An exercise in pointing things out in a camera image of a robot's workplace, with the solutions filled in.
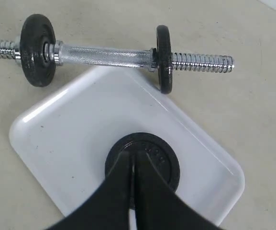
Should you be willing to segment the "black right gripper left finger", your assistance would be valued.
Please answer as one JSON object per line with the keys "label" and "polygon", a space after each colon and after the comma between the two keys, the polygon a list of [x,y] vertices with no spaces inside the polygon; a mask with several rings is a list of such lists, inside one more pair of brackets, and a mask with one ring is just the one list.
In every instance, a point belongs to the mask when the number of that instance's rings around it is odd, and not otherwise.
{"label": "black right gripper left finger", "polygon": [[79,208],[49,230],[128,230],[132,159],[122,151],[99,188]]}

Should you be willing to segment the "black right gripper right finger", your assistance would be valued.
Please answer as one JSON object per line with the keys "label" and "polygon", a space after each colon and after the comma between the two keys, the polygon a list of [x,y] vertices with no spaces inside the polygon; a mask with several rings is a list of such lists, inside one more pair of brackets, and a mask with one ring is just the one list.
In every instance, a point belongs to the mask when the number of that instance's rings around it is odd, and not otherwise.
{"label": "black right gripper right finger", "polygon": [[134,156],[134,202],[138,230],[219,230],[167,185],[146,152]]}

